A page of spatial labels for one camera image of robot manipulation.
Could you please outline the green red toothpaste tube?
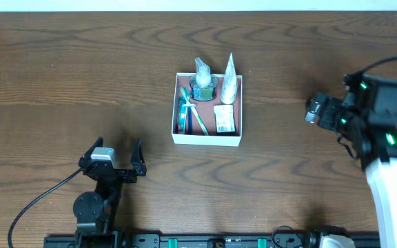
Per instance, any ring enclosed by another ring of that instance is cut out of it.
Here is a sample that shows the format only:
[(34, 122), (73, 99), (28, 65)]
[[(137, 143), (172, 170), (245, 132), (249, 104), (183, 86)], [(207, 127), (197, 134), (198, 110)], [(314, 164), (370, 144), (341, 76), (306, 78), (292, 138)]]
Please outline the green red toothpaste tube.
[(179, 134), (185, 133), (186, 123), (187, 123), (187, 108), (184, 106), (186, 100), (183, 96), (179, 97), (178, 105), (178, 118), (177, 118), (177, 128)]

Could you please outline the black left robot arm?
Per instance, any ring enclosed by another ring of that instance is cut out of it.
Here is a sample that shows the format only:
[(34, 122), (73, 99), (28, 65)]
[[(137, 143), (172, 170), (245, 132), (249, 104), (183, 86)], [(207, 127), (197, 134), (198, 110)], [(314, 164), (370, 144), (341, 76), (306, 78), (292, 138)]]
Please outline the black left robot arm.
[(139, 176), (147, 174), (140, 140), (134, 146), (130, 163), (131, 169), (119, 169), (114, 149), (104, 147), (101, 137), (79, 159), (83, 175), (94, 180), (96, 187), (74, 201), (73, 213), (77, 218), (74, 247), (117, 248), (130, 243), (122, 231), (113, 229), (113, 225), (122, 186), (136, 183)]

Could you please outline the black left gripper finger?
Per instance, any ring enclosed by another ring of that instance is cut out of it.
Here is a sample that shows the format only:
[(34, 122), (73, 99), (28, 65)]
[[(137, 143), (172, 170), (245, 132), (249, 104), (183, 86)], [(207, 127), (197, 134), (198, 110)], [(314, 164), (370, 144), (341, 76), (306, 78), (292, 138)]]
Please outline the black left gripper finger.
[(139, 138), (137, 139), (136, 145), (134, 146), (134, 150), (130, 158), (130, 163), (132, 164), (134, 169), (145, 169), (145, 160), (141, 147), (141, 139)]
[(98, 137), (94, 144), (82, 155), (81, 162), (90, 160), (93, 151), (98, 147), (103, 147), (103, 138), (101, 136)]

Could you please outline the green white toothbrush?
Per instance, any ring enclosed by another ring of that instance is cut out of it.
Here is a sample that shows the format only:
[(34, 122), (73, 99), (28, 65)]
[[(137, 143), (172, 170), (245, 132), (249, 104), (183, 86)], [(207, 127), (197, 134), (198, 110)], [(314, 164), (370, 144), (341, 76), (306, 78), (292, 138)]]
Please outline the green white toothbrush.
[(201, 117), (200, 117), (200, 115), (198, 113), (198, 110), (196, 108), (196, 104), (191, 102), (190, 91), (185, 86), (181, 86), (179, 89), (180, 89), (181, 95), (184, 97), (184, 99), (186, 101), (185, 106), (189, 107), (191, 109), (192, 113), (195, 115), (195, 117), (196, 117), (196, 119), (198, 121), (198, 124), (200, 125), (200, 128), (203, 131), (203, 134), (205, 136), (208, 136), (209, 135), (208, 130), (207, 130), (204, 122), (202, 121), (202, 119), (201, 119)]

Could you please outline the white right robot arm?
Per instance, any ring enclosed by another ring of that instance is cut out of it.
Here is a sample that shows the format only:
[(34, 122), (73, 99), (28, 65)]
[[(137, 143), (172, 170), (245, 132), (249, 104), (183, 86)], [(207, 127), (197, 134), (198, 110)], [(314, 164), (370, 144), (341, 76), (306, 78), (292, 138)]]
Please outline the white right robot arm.
[(397, 93), (317, 93), (305, 120), (350, 142), (346, 149), (365, 173), (376, 207), (381, 247), (397, 247)]

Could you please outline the blue disposable razor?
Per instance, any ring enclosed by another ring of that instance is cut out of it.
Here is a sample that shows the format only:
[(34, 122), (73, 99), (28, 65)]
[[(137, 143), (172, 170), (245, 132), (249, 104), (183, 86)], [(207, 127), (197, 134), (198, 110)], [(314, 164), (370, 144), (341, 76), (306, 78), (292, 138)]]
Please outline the blue disposable razor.
[(187, 110), (187, 134), (192, 135), (193, 127), (192, 127), (192, 109), (189, 108)]

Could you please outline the clear blue soap pump bottle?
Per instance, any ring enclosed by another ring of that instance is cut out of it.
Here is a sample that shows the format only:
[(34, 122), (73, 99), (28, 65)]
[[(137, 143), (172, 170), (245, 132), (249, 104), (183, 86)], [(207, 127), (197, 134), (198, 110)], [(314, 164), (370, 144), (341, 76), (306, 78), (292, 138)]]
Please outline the clear blue soap pump bottle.
[(216, 96), (218, 79), (210, 71), (210, 67), (199, 57), (195, 58), (196, 74), (190, 78), (192, 98), (195, 101), (211, 101)]

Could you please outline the white box with pink inside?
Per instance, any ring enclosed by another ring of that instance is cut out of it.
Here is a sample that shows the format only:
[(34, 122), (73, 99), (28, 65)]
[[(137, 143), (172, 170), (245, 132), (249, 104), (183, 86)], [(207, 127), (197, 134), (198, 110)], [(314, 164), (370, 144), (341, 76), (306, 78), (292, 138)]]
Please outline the white box with pink inside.
[(198, 115), (201, 117), (207, 131), (208, 136), (203, 131), (196, 117), (192, 117), (192, 134), (179, 134), (178, 132), (178, 115), (179, 115), (179, 97), (181, 97), (180, 87), (185, 86), (190, 90), (190, 78), (194, 73), (178, 72), (174, 84), (174, 100), (172, 104), (172, 124), (171, 135), (174, 143), (185, 145), (215, 145), (215, 146), (232, 146), (238, 147), (243, 135), (243, 76), (237, 75), (238, 90), (234, 106), (234, 125), (235, 133), (230, 135), (220, 135), (216, 131), (214, 106), (222, 105), (220, 102), (221, 84), (223, 82), (223, 74), (217, 74), (218, 87), (216, 89), (216, 98), (208, 102), (198, 102), (196, 108)]

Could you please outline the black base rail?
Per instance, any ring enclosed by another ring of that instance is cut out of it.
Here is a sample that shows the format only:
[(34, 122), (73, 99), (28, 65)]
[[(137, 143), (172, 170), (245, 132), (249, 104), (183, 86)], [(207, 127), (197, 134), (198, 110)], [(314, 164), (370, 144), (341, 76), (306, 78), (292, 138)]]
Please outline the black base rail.
[(380, 247), (376, 233), (349, 233), (341, 228), (329, 227), (309, 232), (280, 226), (270, 234), (240, 235), (159, 235), (127, 234), (113, 231), (110, 234), (74, 234), (48, 236), (44, 247), (131, 247), (131, 248), (232, 248), (232, 247)]

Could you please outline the green white soap packet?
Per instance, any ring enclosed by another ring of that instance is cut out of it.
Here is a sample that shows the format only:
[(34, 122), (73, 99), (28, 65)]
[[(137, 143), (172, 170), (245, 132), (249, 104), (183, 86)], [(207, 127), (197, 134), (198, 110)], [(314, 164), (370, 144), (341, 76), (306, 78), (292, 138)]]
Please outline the green white soap packet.
[(236, 131), (233, 105), (215, 105), (214, 116), (217, 133)]

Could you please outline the white lotion tube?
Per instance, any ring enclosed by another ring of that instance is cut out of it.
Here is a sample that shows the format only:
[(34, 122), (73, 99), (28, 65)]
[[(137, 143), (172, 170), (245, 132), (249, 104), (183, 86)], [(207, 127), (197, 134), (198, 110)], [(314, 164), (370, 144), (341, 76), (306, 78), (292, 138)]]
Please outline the white lotion tube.
[(237, 90), (238, 90), (238, 79), (236, 76), (233, 55), (230, 54), (230, 57), (227, 62), (227, 67), (225, 70), (225, 75), (223, 77), (223, 83), (221, 89), (221, 102), (226, 105), (233, 104), (236, 100)]

